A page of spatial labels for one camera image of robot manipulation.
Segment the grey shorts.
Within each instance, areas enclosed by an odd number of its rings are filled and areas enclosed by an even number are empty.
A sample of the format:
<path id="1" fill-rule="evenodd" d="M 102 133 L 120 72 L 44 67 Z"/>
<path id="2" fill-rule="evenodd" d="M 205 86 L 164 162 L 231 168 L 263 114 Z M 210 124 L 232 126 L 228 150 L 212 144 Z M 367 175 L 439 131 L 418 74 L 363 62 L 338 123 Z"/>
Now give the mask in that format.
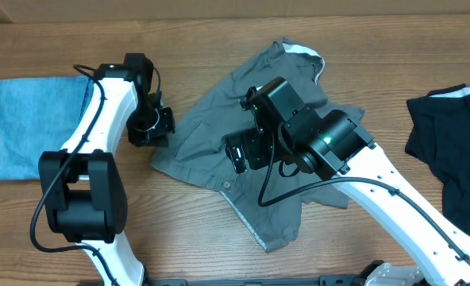
<path id="1" fill-rule="evenodd" d="M 242 111 L 239 98 L 250 87 L 261 88 L 277 76 L 288 80 L 320 116 L 339 109 L 361 121 L 363 109 L 329 101 L 319 83 L 325 66 L 312 48 L 286 38 L 275 41 L 204 94 L 181 117 L 169 146 L 156 152 L 151 165 L 177 180 L 219 192 L 266 252 L 286 246 L 298 237 L 303 204 L 345 209 L 349 197 L 329 185 L 259 207 L 265 169 L 235 173 L 224 139 L 254 125 L 252 115 Z"/>

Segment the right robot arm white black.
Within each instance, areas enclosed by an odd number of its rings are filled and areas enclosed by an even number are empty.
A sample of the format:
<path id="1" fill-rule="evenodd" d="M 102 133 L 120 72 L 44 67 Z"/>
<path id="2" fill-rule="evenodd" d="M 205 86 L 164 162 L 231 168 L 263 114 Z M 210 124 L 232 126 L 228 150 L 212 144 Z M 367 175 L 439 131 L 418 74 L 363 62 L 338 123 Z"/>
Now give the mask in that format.
<path id="1" fill-rule="evenodd" d="M 236 173 L 271 169 L 275 162 L 294 164 L 318 182 L 273 199 L 269 207 L 314 188 L 336 185 L 362 206 L 412 257 L 413 268 L 395 275 L 382 264 L 357 279 L 361 285 L 470 285 L 470 236 L 433 207 L 389 161 L 383 149 L 345 112 L 325 117 L 301 110 L 288 121 L 279 115 L 254 114 L 257 126 L 225 138 L 225 151 Z"/>

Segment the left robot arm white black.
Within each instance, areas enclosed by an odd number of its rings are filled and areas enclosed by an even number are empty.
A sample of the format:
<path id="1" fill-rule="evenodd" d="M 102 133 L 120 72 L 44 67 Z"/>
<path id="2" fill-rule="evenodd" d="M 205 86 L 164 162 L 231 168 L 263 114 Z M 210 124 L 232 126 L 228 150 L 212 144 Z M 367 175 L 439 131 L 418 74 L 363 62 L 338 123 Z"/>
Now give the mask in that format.
<path id="1" fill-rule="evenodd" d="M 44 253 L 84 251 L 104 285 L 149 285 L 124 231 L 129 207 L 114 158 L 124 130 L 136 147 L 168 145 L 173 113 L 161 90 L 151 90 L 160 73 L 147 58 L 74 68 L 94 91 L 71 137 L 40 156 L 43 195 L 30 221 L 30 241 Z"/>

